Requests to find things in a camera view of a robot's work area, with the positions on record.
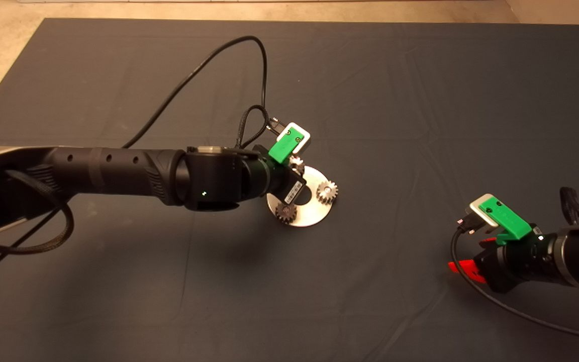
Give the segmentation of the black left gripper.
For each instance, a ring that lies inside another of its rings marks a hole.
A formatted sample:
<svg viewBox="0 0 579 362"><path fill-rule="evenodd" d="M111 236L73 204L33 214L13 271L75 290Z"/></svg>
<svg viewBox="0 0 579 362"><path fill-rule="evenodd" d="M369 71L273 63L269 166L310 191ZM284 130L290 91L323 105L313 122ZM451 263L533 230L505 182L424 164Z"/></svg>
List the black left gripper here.
<svg viewBox="0 0 579 362"><path fill-rule="evenodd" d="M292 204L306 186L303 176L276 162L265 147L257 145L244 151L245 200L272 195L283 204Z"/></svg>

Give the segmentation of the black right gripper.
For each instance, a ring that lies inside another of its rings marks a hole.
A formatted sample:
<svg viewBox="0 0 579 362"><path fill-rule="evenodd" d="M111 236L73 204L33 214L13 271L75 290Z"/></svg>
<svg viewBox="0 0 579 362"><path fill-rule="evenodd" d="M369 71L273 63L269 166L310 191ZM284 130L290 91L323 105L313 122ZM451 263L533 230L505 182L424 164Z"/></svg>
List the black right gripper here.
<svg viewBox="0 0 579 362"><path fill-rule="evenodd" d="M473 260L448 262L448 268L458 274L459 268L476 283L483 283L494 293L508 293L524 282L559 283L559 272L553 249L557 234L529 234L504 246L496 238L479 241L484 250Z"/></svg>

